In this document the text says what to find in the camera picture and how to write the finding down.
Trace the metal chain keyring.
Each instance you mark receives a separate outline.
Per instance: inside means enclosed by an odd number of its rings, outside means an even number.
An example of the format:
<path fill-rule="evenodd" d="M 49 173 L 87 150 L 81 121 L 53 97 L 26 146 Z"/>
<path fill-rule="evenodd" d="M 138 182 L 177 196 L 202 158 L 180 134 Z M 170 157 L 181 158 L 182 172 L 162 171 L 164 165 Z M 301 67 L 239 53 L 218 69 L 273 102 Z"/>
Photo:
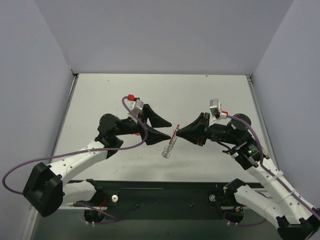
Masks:
<path fill-rule="evenodd" d="M 177 141 L 177 137 L 173 136 L 169 141 L 168 145 L 164 148 L 164 150 L 161 153 L 161 156 L 163 158 L 168 159 L 170 157 L 170 152 L 173 150 L 176 141 Z"/>

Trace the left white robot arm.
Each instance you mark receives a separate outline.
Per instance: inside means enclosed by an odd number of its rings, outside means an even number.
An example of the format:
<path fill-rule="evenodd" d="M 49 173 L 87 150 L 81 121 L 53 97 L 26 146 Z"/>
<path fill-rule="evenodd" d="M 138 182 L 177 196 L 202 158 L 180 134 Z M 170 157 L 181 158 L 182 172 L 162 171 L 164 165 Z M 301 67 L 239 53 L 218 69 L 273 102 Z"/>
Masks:
<path fill-rule="evenodd" d="M 119 136 L 140 134 L 143 143 L 148 146 L 171 138 L 158 129 L 169 128 L 172 124 L 156 114 L 149 104 L 136 100 L 130 109 L 132 113 L 125 119 L 104 114 L 99 120 L 97 137 L 79 153 L 60 157 L 59 161 L 48 165 L 41 162 L 33 167 L 22 194 L 42 217 L 50 216 L 61 205 L 68 203 L 87 201 L 92 206 L 101 203 L 101 187 L 94 181 L 70 183 L 70 180 L 115 155 L 124 143 Z"/>

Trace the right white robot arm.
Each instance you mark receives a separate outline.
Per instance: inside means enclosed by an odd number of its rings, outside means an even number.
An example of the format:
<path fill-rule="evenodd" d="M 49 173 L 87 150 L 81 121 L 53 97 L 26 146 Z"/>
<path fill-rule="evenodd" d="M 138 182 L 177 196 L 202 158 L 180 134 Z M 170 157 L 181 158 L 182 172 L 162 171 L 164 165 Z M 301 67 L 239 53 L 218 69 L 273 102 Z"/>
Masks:
<path fill-rule="evenodd" d="M 252 175 L 271 197 L 264 197 L 236 178 L 223 188 L 227 200 L 259 214 L 277 229 L 283 240 L 310 239 L 320 229 L 320 210 L 286 180 L 262 147 L 247 115 L 237 113 L 230 116 L 223 111 L 219 117 L 228 118 L 229 122 L 223 125 L 215 119 L 210 124 L 209 113 L 201 113 L 176 135 L 198 146 L 203 146 L 207 140 L 224 146 L 224 153 Z"/>

